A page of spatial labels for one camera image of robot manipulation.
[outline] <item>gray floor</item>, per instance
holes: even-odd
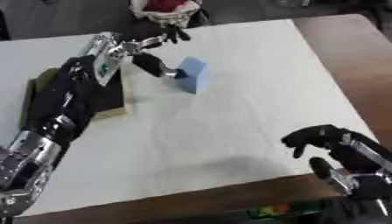
[[[128,0],[54,1],[43,4],[39,0],[0,0],[11,37],[31,39],[129,28]],[[297,4],[297,0],[279,1]],[[331,15],[336,13],[336,5],[321,3],[300,8],[283,7],[278,0],[204,0],[213,24]]]

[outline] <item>table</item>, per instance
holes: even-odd
[[[392,91],[388,77],[392,71],[392,45],[357,15],[301,18],[295,24],[372,131],[390,147],[388,126],[392,119],[388,109],[392,102],[382,97]],[[130,223],[333,195],[314,175],[301,175],[48,213],[22,218],[17,223]]]

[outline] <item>wooden board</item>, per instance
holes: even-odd
[[[50,68],[44,71],[37,79],[29,80],[26,85],[24,103],[19,121],[19,127],[25,126],[29,116],[29,109],[35,95],[39,93],[55,75],[57,69]],[[104,98],[98,106],[98,112],[93,120],[106,119],[126,113],[123,96],[123,83],[121,71],[117,70],[113,79],[105,87]]]

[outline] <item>red cloth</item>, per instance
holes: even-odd
[[[149,0],[144,11],[172,12],[186,0]]]

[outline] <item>white table surface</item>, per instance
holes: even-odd
[[[204,88],[182,92],[124,61],[129,113],[93,122],[24,215],[304,174],[308,159],[329,159],[326,152],[295,160],[280,138],[305,126],[372,136],[290,20],[189,33],[192,41],[151,52],[171,67],[187,56],[207,62]],[[27,80],[59,67],[90,37],[0,42],[1,143],[18,132]]]

